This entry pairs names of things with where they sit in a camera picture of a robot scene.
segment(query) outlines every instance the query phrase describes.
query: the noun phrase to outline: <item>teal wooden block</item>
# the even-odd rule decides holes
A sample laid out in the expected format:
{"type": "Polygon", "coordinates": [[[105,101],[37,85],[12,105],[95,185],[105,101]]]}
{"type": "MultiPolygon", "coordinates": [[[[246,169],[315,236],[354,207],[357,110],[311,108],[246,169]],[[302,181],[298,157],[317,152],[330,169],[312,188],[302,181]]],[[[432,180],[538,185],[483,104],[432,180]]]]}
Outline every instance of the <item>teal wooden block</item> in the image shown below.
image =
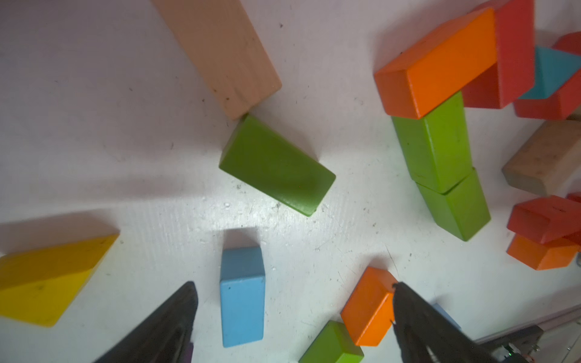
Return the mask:
{"type": "Polygon", "coordinates": [[[392,120],[407,169],[416,183],[445,193],[472,171],[462,92],[420,120],[392,120]]]}
{"type": "Polygon", "coordinates": [[[581,69],[581,56],[542,46],[535,51],[535,86],[520,99],[549,98],[581,69]]]}
{"type": "Polygon", "coordinates": [[[228,141],[220,169],[310,217],[335,174],[248,115],[228,141]]]}
{"type": "Polygon", "coordinates": [[[329,321],[299,363],[359,363],[363,350],[351,340],[345,324],[329,321]]]}
{"type": "Polygon", "coordinates": [[[436,224],[463,241],[468,241],[490,221],[475,169],[444,194],[417,185],[436,224]]]}

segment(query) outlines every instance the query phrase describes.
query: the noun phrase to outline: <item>wooden block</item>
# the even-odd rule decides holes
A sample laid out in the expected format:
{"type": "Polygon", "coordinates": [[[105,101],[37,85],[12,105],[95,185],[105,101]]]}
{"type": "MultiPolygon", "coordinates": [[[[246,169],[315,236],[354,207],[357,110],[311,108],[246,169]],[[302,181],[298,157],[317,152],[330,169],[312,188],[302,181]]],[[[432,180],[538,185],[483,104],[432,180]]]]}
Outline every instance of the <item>wooden block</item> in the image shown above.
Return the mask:
{"type": "Polygon", "coordinates": [[[490,213],[476,170],[447,193],[418,184],[438,226],[468,241],[490,221],[490,213]]]}
{"type": "Polygon", "coordinates": [[[456,323],[456,321],[454,319],[452,319],[452,317],[450,316],[450,314],[448,314],[446,312],[446,310],[444,310],[443,307],[440,306],[440,304],[438,303],[433,303],[432,307],[440,313],[441,316],[445,317],[446,320],[448,320],[452,325],[454,325],[456,327],[456,329],[458,330],[462,330],[462,328],[460,327],[460,324],[456,323]]]}
{"type": "Polygon", "coordinates": [[[421,120],[392,120],[407,169],[416,183],[444,193],[472,172],[461,92],[421,120]]]}
{"type": "Polygon", "coordinates": [[[335,174],[252,116],[232,134],[220,169],[308,217],[335,181],[335,174]]]}
{"type": "MultiPolygon", "coordinates": [[[[581,55],[581,32],[561,37],[553,49],[581,55]]],[[[541,120],[581,120],[581,70],[546,99],[520,99],[514,102],[518,117],[541,120]]]]}
{"type": "Polygon", "coordinates": [[[329,321],[299,363],[359,363],[363,350],[353,344],[345,325],[329,321]]]}
{"type": "Polygon", "coordinates": [[[543,245],[581,231],[581,204],[554,195],[529,200],[514,206],[507,228],[543,245]]]}
{"type": "Polygon", "coordinates": [[[579,246],[559,238],[540,245],[521,235],[515,235],[507,253],[535,270],[567,267],[577,255],[579,246]]]}
{"type": "Polygon", "coordinates": [[[535,85],[534,0],[490,0],[496,22],[497,63],[462,89],[466,107],[502,109],[535,85]]]}
{"type": "Polygon", "coordinates": [[[567,199],[577,203],[581,203],[581,192],[567,194],[567,199]]]}
{"type": "Polygon", "coordinates": [[[260,247],[222,252],[220,308],[225,348],[262,340],[265,277],[260,247]]]}
{"type": "Polygon", "coordinates": [[[546,121],[503,167],[503,174],[515,188],[548,196],[580,163],[581,123],[546,121]]]}
{"type": "Polygon", "coordinates": [[[231,119],[282,87],[239,0],[152,0],[231,119]]]}
{"type": "Polygon", "coordinates": [[[0,315],[54,326],[119,235],[0,258],[0,315]]]}
{"type": "Polygon", "coordinates": [[[421,119],[496,62],[494,11],[450,20],[375,73],[385,112],[421,119]]]}
{"type": "Polygon", "coordinates": [[[537,46],[535,86],[519,99],[549,98],[581,69],[581,56],[537,46]]]}
{"type": "Polygon", "coordinates": [[[376,347],[395,320],[393,284],[389,272],[367,267],[341,312],[351,339],[357,346],[376,347]]]}

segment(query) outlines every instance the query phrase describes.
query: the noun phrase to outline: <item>orange wooden block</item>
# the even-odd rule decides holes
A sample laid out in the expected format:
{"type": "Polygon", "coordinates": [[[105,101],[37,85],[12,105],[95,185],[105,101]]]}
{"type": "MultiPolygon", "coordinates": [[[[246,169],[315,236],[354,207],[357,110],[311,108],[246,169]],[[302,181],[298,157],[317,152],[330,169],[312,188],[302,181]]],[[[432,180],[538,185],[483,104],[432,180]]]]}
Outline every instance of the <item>orange wooden block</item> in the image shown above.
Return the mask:
{"type": "Polygon", "coordinates": [[[385,112],[421,119],[496,62],[494,10],[450,20],[375,73],[385,112]]]}
{"type": "Polygon", "coordinates": [[[581,192],[567,194],[567,199],[577,203],[581,203],[581,192]]]}
{"type": "Polygon", "coordinates": [[[343,323],[357,346],[376,347],[392,326],[393,284],[384,269],[368,267],[341,312],[343,323]]]}
{"type": "Polygon", "coordinates": [[[579,246],[559,238],[540,245],[521,235],[515,235],[507,253],[536,270],[567,267],[577,255],[579,246]]]}
{"type": "Polygon", "coordinates": [[[514,206],[507,228],[539,244],[581,231],[581,204],[558,196],[514,206]]]}

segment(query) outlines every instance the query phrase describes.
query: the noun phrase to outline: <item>rectangular block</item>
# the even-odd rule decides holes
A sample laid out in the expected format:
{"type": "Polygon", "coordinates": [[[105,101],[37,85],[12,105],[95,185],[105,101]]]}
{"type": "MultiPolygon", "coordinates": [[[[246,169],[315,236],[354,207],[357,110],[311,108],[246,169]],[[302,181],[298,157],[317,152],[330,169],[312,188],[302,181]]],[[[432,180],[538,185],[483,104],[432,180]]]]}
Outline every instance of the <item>rectangular block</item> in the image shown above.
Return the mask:
{"type": "Polygon", "coordinates": [[[581,123],[546,121],[503,167],[508,184],[552,195],[581,163],[581,123]]]}
{"type": "Polygon", "coordinates": [[[421,119],[496,62],[494,11],[450,20],[375,73],[385,112],[421,119]]]}
{"type": "Polygon", "coordinates": [[[447,193],[418,184],[438,226],[468,241],[490,221],[490,213],[476,170],[447,193]]]}
{"type": "Polygon", "coordinates": [[[357,346],[376,347],[395,320],[393,284],[389,272],[367,267],[341,312],[349,336],[357,346]]]}
{"type": "Polygon", "coordinates": [[[552,195],[517,204],[507,228],[536,243],[546,244],[581,231],[581,203],[552,195]]]}
{"type": "Polygon", "coordinates": [[[239,0],[153,0],[231,119],[282,87],[239,0]]]}
{"type": "Polygon", "coordinates": [[[353,344],[344,324],[329,321],[299,363],[359,363],[363,350],[353,344]]]}
{"type": "Polygon", "coordinates": [[[222,252],[220,308],[225,348],[262,340],[265,278],[260,247],[222,252]]]}
{"type": "Polygon", "coordinates": [[[540,245],[517,234],[507,253],[535,270],[544,270],[567,267],[577,256],[578,250],[578,245],[564,238],[540,245]]]}
{"type": "Polygon", "coordinates": [[[0,315],[54,326],[119,235],[0,258],[0,315]]]}
{"type": "Polygon", "coordinates": [[[444,193],[472,172],[461,92],[421,120],[392,120],[407,169],[416,183],[444,193]]]}
{"type": "Polygon", "coordinates": [[[535,86],[520,99],[549,98],[581,69],[581,56],[537,46],[535,86]]]}
{"type": "Polygon", "coordinates": [[[335,174],[252,116],[230,137],[220,169],[307,217],[335,181],[335,174]]]}
{"type": "Polygon", "coordinates": [[[497,63],[462,89],[466,107],[502,109],[535,85],[534,0],[490,0],[496,22],[497,63]]]}

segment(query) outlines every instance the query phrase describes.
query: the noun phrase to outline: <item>wood grain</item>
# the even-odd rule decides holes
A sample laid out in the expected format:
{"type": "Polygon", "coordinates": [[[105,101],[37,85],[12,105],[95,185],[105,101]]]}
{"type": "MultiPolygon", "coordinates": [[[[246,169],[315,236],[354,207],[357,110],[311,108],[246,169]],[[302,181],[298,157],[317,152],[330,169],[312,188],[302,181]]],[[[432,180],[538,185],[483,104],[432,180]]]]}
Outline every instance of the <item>wood grain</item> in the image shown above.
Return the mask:
{"type": "Polygon", "coordinates": [[[503,167],[507,182],[540,196],[555,194],[581,164],[581,123],[545,121],[503,167]]]}
{"type": "Polygon", "coordinates": [[[239,0],[152,1],[229,118],[281,89],[239,0]]]}

